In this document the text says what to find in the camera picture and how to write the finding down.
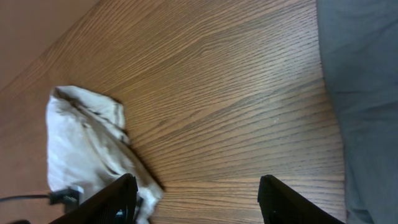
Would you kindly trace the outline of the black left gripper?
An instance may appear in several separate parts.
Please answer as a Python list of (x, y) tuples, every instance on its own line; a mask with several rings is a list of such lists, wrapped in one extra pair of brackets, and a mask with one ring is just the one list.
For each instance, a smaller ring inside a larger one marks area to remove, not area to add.
[(49, 194), (49, 205), (62, 204), (64, 213), (78, 208), (80, 205), (81, 189), (79, 187), (68, 187)]

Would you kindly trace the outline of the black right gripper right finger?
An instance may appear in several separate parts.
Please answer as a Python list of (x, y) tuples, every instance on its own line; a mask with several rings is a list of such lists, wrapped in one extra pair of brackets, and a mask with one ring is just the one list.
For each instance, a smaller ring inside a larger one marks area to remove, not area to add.
[(261, 177), (257, 202), (265, 224), (343, 224), (273, 175)]

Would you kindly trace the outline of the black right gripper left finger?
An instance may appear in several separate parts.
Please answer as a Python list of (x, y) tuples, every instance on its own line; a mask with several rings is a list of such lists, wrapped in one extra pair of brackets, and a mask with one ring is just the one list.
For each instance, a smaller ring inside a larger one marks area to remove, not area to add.
[(136, 178), (124, 174), (51, 224), (135, 224)]

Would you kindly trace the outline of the beige khaki shorts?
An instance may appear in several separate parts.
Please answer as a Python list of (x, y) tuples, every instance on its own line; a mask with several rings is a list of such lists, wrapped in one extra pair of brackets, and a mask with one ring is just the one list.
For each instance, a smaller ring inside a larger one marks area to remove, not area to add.
[(52, 191), (79, 186), (83, 200), (124, 174), (137, 181), (138, 223), (148, 223), (164, 196), (124, 132), (122, 104), (77, 86), (57, 86), (46, 108), (47, 182)]

